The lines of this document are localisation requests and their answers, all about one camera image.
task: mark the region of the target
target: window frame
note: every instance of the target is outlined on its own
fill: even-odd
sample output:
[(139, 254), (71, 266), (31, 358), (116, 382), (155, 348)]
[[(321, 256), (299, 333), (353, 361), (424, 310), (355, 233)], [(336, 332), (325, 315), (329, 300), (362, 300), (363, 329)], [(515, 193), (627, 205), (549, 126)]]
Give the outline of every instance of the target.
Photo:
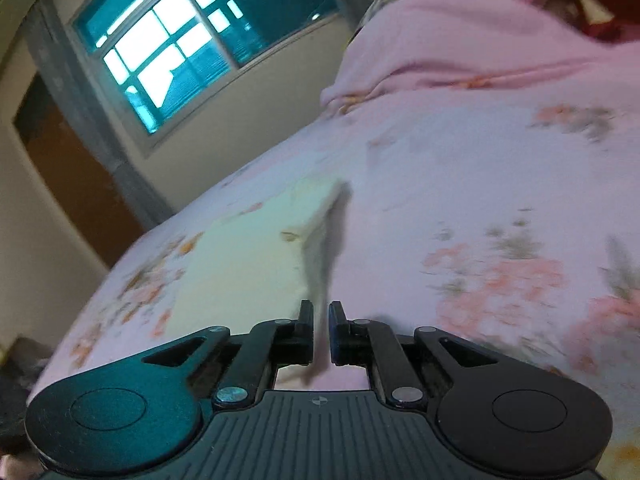
[(117, 120), (122, 124), (124, 130), (129, 137), (134, 141), (140, 153), (144, 158), (149, 157), (155, 149), (171, 134), (178, 129), (178, 127), (190, 116), (196, 112), (203, 104), (213, 98), (226, 86), (233, 83), (240, 76), (247, 73), (253, 67), (276, 54), (287, 45), (295, 42), (299, 38), (312, 33), (318, 28), (336, 20), (339, 16), (337, 10), (334, 10), (319, 19), (304, 23), (303, 26), (287, 36), (282, 37), (276, 43), (270, 45), (258, 56), (251, 59), (249, 62), (240, 66), (235, 60), (233, 55), (229, 52), (225, 43), (220, 38), (220, 34), (216, 31), (213, 24), (209, 21), (204, 10), (200, 8), (196, 0), (188, 0), (189, 3), (195, 8), (196, 21), (201, 23), (211, 35), (220, 55), (225, 59), (229, 66), (229, 71), (209, 84), (201, 92), (196, 94), (187, 103), (185, 103), (180, 109), (178, 109), (170, 118), (162, 122), (160, 127), (152, 134), (149, 134), (142, 120), (138, 117), (135, 110), (126, 99), (124, 92), (120, 91), (119, 85), (111, 75), (107, 65), (104, 63), (103, 58), (118, 41), (126, 34), (131, 27), (133, 27), (146, 13), (149, 12), (158, 2), (161, 0), (144, 0), (129, 16), (124, 19), (120, 25), (108, 36), (107, 40), (93, 52), (89, 52), (84, 40), (82, 39), (80, 32), (76, 28), (76, 22), (81, 17), (82, 13), (94, 0), (85, 0), (82, 5), (76, 10), (71, 19), (66, 24), (67, 35), (70, 38), (70, 42), (74, 53), (81, 61), (81, 65), (89, 78), (92, 86), (100, 97), (104, 97), (105, 111), (110, 120), (113, 121), (111, 115), (113, 114)]

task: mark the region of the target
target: bed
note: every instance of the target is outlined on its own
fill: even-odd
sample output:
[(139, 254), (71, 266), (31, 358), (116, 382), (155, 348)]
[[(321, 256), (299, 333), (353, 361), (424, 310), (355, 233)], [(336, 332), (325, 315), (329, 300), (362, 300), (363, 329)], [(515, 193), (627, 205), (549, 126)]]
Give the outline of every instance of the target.
[[(140, 238), (33, 394), (185, 335), (168, 327), (212, 225), (259, 215), (292, 183), (332, 179), (327, 300), (351, 319), (439, 326), (593, 388), (614, 417), (600, 468), (638, 478), (638, 59), (640, 43), (597, 43), (521, 0), (385, 6), (348, 47), (321, 117)], [(364, 385), (320, 366), (303, 387)]]

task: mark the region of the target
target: folded cloth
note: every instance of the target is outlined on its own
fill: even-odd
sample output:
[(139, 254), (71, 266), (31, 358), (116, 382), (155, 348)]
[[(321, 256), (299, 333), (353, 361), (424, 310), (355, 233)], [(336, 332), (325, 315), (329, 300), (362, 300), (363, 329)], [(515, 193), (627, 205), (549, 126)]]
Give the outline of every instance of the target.
[(314, 302), (316, 326), (322, 326), (325, 221), (342, 186), (334, 178), (306, 178), (214, 222), (194, 250), (166, 335), (179, 338), (212, 325), (247, 333), (261, 321), (295, 319), (301, 300)]

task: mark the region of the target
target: window sill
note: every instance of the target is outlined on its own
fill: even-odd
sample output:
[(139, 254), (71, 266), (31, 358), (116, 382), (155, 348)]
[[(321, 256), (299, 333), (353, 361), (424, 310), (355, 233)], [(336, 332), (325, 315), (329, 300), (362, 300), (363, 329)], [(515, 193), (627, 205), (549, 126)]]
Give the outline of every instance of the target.
[(297, 40), (303, 38), (307, 34), (310, 34), (329, 23), (338, 20), (339, 18), (340, 14), (334, 12), (325, 16), (324, 18), (319, 19), (317, 22), (307, 25), (305, 28), (297, 30), (286, 38), (283, 38), (281, 41), (274, 44), (271, 48), (260, 54), (260, 56), (252, 59), (249, 63), (244, 65), (239, 70), (223, 76), (207, 89), (202, 91), (191, 101), (185, 104), (180, 110), (178, 110), (173, 117), (167, 120), (160, 127), (160, 129), (152, 135), (149, 135), (146, 132), (145, 127), (140, 123), (135, 112), (130, 109), (128, 103), (127, 105), (124, 105), (124, 107), (117, 108), (124, 108), (127, 110), (126, 114), (121, 118), (122, 124), (133, 141), (136, 143), (143, 158), (149, 158), (149, 156), (152, 155), (152, 153), (160, 146), (160, 144), (171, 137), (175, 130), (179, 129), (179, 127), (183, 123), (190, 120), (192, 116), (198, 112), (199, 108), (205, 105), (211, 98), (215, 97), (216, 94), (223, 91), (227, 86), (231, 85), (237, 79), (247, 74), (252, 68), (258, 66), (260, 63), (278, 53), (279, 51), (283, 50), (290, 44), (295, 43)]

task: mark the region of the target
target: brown door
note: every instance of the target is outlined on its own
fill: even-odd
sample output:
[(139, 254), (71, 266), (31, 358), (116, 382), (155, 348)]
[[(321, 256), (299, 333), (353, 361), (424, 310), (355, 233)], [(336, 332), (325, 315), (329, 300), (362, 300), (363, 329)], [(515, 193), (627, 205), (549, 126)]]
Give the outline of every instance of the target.
[(39, 76), (15, 125), (35, 167), (68, 218), (110, 267), (142, 234), (111, 175), (82, 145)]

